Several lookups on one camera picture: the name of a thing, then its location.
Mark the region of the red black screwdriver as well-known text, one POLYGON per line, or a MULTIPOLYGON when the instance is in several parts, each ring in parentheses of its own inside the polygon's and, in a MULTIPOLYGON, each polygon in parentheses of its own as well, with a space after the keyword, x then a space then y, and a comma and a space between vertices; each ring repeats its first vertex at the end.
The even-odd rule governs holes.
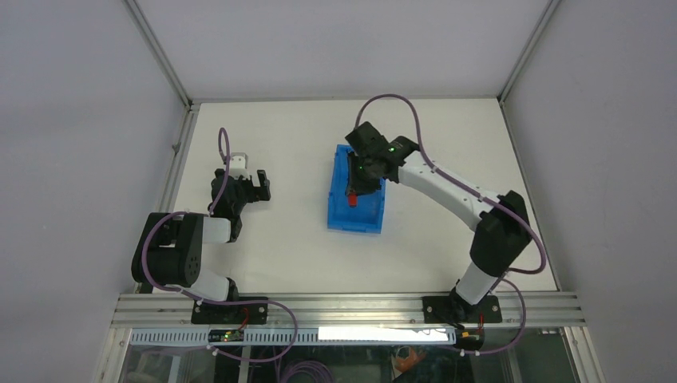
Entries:
POLYGON ((351 208, 357 207, 358 205, 358 196, 355 194, 349 194, 347 196, 348 206, 351 208))

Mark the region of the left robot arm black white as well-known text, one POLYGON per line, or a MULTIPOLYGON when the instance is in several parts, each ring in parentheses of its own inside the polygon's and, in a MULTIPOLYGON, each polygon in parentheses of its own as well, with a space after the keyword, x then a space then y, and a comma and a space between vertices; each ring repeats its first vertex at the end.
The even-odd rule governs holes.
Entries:
POLYGON ((133 279, 209 302, 209 313, 219 323, 234 322, 240 315, 236 282, 202 266, 203 245, 234 243, 245 206, 271 199, 267 173, 258 170, 256 177, 257 184, 247 170, 217 169, 206 214, 150 213, 133 256, 133 279))

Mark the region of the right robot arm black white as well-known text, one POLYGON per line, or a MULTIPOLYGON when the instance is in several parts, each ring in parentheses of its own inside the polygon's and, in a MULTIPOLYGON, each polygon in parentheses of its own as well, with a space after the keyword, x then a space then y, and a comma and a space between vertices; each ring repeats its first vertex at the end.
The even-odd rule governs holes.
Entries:
POLYGON ((434 167, 420 144, 404 136, 387 140, 369 122, 348 133, 346 142, 349 196, 375 192, 388 180, 426 195, 473 232, 470 264, 438 311, 444 319, 472 322, 481 301, 532 241, 524 198, 515 191, 484 195, 434 167))

